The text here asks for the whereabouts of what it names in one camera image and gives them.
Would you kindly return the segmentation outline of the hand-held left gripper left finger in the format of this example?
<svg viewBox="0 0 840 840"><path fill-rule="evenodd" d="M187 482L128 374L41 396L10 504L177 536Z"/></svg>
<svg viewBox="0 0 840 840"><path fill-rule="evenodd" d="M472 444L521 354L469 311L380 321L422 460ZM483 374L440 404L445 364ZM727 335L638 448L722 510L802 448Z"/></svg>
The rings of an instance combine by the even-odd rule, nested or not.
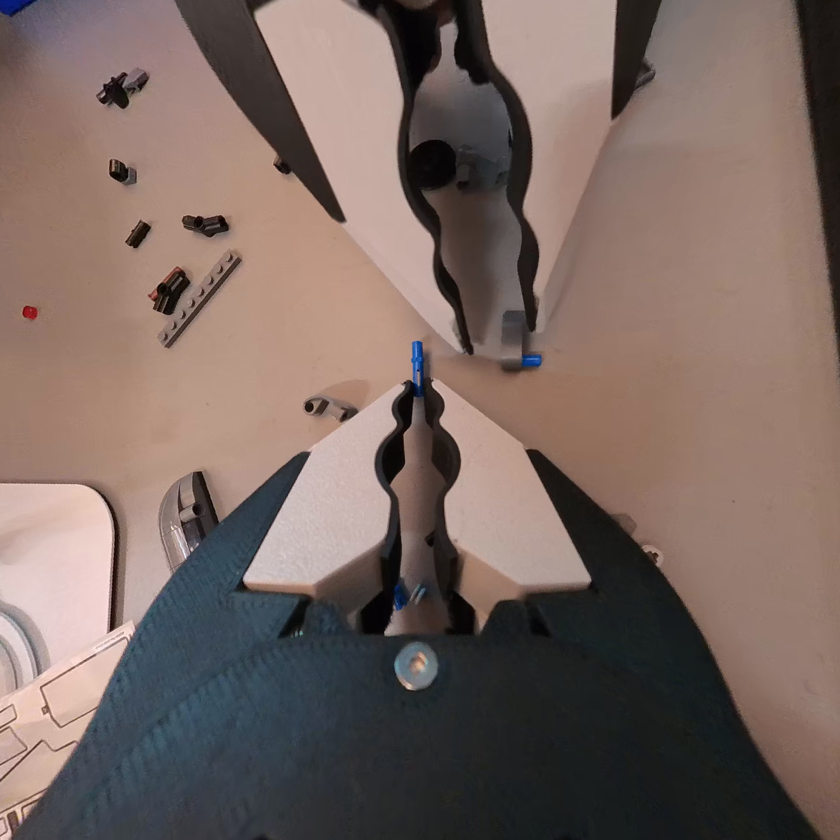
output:
<svg viewBox="0 0 840 840"><path fill-rule="evenodd" d="M343 614L392 609L402 555L392 483L413 419L405 382L312 446L248 567L254 592L306 595Z"/></svg>

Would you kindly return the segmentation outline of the black and brown lego connector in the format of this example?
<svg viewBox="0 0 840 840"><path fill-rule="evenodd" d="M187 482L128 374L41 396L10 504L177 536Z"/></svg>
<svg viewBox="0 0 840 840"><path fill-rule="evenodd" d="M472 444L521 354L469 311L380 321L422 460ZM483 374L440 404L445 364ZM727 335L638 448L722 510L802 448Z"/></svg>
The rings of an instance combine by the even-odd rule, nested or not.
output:
<svg viewBox="0 0 840 840"><path fill-rule="evenodd" d="M190 286L185 270L175 266L166 277L149 293L153 311L165 316L173 314L183 292Z"/></svg>

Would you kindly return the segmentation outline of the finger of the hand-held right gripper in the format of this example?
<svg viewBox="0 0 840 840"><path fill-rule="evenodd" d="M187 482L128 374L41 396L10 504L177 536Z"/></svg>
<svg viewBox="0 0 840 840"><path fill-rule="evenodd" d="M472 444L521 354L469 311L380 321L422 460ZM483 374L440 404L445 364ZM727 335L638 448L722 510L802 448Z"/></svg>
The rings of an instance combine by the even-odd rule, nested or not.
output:
<svg viewBox="0 0 840 840"><path fill-rule="evenodd" d="M612 124L614 1L457 2L470 69L510 123L507 203L521 243L528 329L544 329L550 278Z"/></svg>
<svg viewBox="0 0 840 840"><path fill-rule="evenodd" d="M472 354L438 216L408 181L414 95L391 9L277 1L254 16L349 236L430 327Z"/></svg>

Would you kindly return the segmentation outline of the white sticker sheet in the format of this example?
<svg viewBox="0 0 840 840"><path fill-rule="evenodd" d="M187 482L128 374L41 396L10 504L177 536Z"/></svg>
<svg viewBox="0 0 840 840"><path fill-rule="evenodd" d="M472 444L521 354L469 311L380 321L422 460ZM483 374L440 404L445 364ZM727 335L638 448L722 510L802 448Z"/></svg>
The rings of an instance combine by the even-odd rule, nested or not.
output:
<svg viewBox="0 0 840 840"><path fill-rule="evenodd" d="M13 838L81 740L135 632L126 622L1 703L1 838Z"/></svg>

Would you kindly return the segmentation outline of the grey curved lego panel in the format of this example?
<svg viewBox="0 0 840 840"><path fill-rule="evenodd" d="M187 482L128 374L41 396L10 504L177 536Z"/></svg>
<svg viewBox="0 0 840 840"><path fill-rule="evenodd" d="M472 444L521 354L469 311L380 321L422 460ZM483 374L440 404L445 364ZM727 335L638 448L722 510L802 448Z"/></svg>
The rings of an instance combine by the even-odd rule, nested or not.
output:
<svg viewBox="0 0 840 840"><path fill-rule="evenodd" d="M166 491L158 522L164 555L173 574L219 522L201 470L188 473Z"/></svg>

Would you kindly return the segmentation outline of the black lego clip piece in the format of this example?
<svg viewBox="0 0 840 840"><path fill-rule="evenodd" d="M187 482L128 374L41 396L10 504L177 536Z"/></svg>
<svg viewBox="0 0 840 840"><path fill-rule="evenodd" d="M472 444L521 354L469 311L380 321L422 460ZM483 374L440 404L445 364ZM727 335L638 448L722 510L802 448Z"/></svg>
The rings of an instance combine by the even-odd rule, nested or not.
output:
<svg viewBox="0 0 840 840"><path fill-rule="evenodd" d="M132 97L142 92L149 80L150 74L147 70L135 67L128 73L122 72L105 81L96 94L96 100L106 107L115 106L125 110L129 107Z"/></svg>

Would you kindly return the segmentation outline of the small grey lego beam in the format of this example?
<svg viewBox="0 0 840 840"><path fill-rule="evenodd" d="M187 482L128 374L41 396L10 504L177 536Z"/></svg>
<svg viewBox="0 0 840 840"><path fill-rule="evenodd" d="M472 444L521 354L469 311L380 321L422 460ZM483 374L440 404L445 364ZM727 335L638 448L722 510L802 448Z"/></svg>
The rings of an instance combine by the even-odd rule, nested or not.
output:
<svg viewBox="0 0 840 840"><path fill-rule="evenodd" d="M501 319L500 367L506 372L523 370L521 357L526 354L527 320L524 311L507 310Z"/></svg>

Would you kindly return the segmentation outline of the black round lego piece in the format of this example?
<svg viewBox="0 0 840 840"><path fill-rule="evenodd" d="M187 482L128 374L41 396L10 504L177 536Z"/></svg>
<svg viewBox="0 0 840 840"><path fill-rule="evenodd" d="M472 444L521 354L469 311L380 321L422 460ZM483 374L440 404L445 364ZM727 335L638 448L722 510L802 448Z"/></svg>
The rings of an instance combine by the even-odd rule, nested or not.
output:
<svg viewBox="0 0 840 840"><path fill-rule="evenodd" d="M444 140L426 140L415 146L408 157L408 174L422 191L436 191L449 185L457 170L457 154Z"/></svg>

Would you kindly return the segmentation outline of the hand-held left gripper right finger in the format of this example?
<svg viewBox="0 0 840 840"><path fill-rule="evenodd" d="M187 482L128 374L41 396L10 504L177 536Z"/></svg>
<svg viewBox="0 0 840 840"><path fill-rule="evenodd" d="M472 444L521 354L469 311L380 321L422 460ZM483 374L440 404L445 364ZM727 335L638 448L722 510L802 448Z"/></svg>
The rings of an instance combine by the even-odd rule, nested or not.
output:
<svg viewBox="0 0 840 840"><path fill-rule="evenodd" d="M434 564L451 618L499 602L577 592L592 577L522 442L440 380L426 380L435 501Z"/></svg>

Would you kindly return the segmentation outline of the white magnifier stand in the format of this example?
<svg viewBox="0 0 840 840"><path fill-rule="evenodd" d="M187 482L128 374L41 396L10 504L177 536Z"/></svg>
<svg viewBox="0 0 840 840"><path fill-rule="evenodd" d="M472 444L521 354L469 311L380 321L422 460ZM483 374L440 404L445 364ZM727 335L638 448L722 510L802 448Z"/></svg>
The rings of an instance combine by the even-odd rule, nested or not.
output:
<svg viewBox="0 0 840 840"><path fill-rule="evenodd" d="M89 486L1 485L1 695L112 629L116 527Z"/></svg>

